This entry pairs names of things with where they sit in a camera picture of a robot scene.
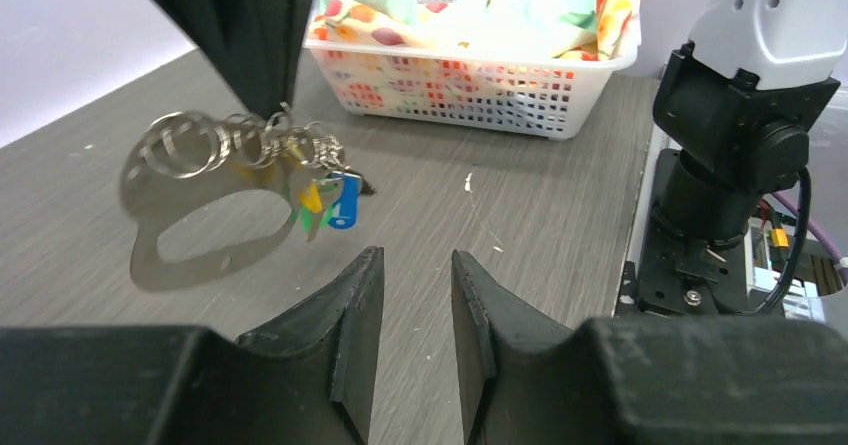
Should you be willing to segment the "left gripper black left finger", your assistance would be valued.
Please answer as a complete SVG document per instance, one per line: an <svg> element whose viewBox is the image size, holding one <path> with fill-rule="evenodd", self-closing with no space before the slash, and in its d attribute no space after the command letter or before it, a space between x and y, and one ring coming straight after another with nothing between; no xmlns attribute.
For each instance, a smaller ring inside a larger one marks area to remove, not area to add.
<svg viewBox="0 0 848 445"><path fill-rule="evenodd" d="M235 340L195 325L4 328L5 444L364 444L384 251Z"/></svg>

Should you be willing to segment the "orange patterned cloth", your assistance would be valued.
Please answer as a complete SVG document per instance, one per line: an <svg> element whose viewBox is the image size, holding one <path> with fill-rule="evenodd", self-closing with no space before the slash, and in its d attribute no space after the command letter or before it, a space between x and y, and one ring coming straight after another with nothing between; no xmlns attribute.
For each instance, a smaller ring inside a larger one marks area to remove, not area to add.
<svg viewBox="0 0 848 445"><path fill-rule="evenodd" d="M331 83L375 112L434 116L558 89L568 64L619 58L641 0L320 0L308 35Z"/></svg>

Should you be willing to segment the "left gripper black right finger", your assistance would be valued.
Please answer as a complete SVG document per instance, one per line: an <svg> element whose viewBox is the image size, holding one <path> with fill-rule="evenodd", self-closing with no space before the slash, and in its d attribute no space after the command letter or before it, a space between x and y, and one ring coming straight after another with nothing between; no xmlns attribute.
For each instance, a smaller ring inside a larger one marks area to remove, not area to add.
<svg viewBox="0 0 848 445"><path fill-rule="evenodd" d="M451 257L468 444L843 444L847 343L780 318L591 318L569 329Z"/></svg>

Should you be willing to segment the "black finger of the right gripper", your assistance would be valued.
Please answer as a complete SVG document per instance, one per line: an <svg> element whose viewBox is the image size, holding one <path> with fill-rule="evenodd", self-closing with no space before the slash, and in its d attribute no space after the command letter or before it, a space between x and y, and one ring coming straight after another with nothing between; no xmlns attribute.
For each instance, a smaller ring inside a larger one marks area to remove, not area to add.
<svg viewBox="0 0 848 445"><path fill-rule="evenodd" d="M290 104L313 0L153 0L197 45L245 109Z"/></svg>

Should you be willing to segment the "green patterned cloth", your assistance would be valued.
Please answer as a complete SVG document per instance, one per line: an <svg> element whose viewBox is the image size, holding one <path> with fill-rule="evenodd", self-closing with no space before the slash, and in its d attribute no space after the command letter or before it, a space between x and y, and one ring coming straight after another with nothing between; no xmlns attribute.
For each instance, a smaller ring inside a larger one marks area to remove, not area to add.
<svg viewBox="0 0 848 445"><path fill-rule="evenodd" d="M311 38L369 46L561 58L597 39L596 0L322 0Z"/></svg>

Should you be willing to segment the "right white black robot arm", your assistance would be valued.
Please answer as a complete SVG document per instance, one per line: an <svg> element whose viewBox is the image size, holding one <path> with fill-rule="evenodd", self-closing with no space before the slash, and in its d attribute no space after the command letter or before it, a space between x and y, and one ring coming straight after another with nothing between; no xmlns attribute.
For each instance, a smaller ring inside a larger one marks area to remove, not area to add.
<svg viewBox="0 0 848 445"><path fill-rule="evenodd" d="M155 120L120 180L136 221L132 263L158 252L159 235L193 210L250 189L279 193L307 234L352 228L368 181L330 134L296 126L289 102L298 53L294 28L307 0L153 0L211 60L248 108L217 119L181 111ZM798 10L812 0L786 0ZM839 88L823 56L742 64L766 51L769 23L790 26L779 0L718 0L693 38L674 50L653 119L677 143L657 158L640 261L620 288L620 313L740 315L740 246L766 194L799 188L795 234L773 289L756 306L783 309L811 229L809 130Z"/></svg>

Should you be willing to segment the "white plastic basket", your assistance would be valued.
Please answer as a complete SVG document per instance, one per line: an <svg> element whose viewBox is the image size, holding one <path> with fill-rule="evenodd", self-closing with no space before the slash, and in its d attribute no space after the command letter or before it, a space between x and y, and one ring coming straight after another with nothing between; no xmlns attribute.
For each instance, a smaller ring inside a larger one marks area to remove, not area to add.
<svg viewBox="0 0 848 445"><path fill-rule="evenodd" d="M632 65L641 0L316 0L306 46L347 111L567 140Z"/></svg>

